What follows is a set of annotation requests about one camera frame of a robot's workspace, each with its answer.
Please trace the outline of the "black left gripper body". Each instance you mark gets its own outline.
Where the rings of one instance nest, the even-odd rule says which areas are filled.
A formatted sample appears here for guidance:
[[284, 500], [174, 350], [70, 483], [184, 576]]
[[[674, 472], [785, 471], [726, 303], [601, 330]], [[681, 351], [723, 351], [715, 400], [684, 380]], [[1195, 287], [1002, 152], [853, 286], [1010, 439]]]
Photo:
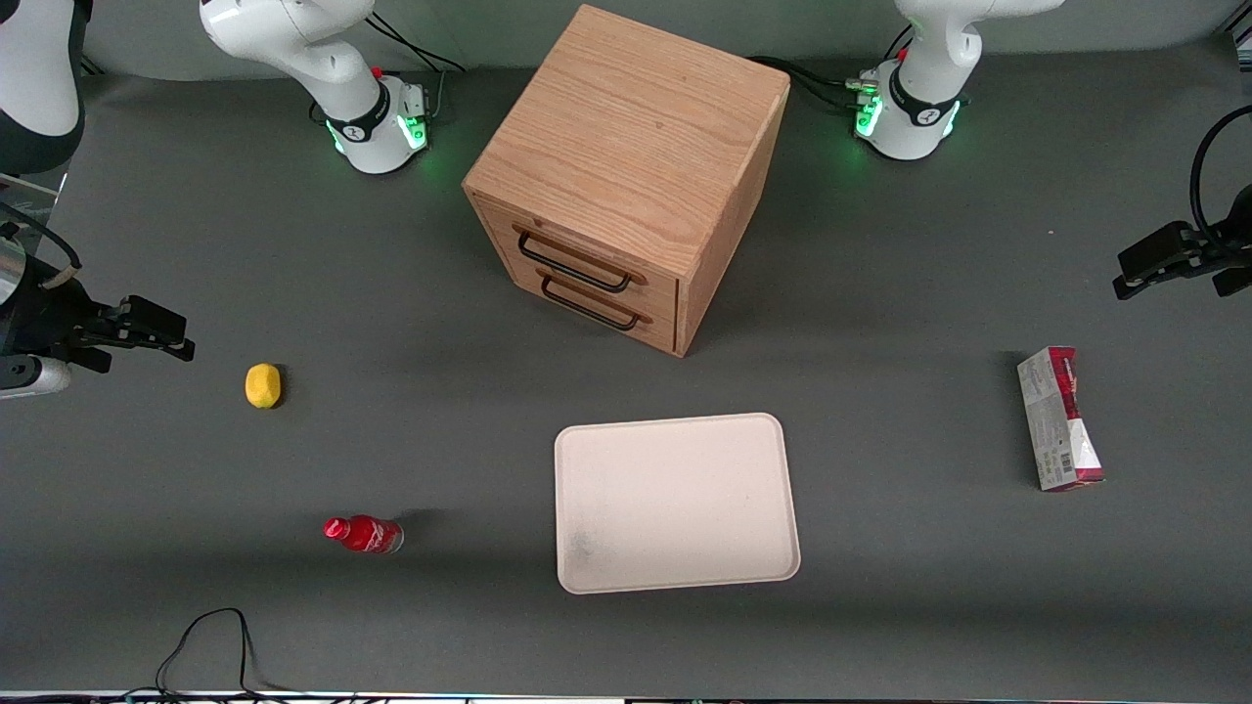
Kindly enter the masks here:
[[1251, 286], [1251, 184], [1234, 195], [1229, 214], [1216, 224], [1203, 214], [1198, 185], [1192, 187], [1192, 215], [1204, 241], [1207, 262], [1214, 266], [1212, 284], [1219, 297], [1232, 297]]

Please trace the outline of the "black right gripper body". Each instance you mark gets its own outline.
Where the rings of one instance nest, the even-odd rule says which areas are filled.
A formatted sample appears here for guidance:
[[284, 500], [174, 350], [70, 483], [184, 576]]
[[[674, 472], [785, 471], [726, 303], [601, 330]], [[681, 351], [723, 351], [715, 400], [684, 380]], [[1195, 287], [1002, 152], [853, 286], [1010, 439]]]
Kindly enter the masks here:
[[4, 356], [51, 358], [96, 375], [111, 370], [111, 353], [96, 347], [113, 339], [108, 304], [91, 299], [78, 281], [44, 289], [19, 286], [3, 303]]

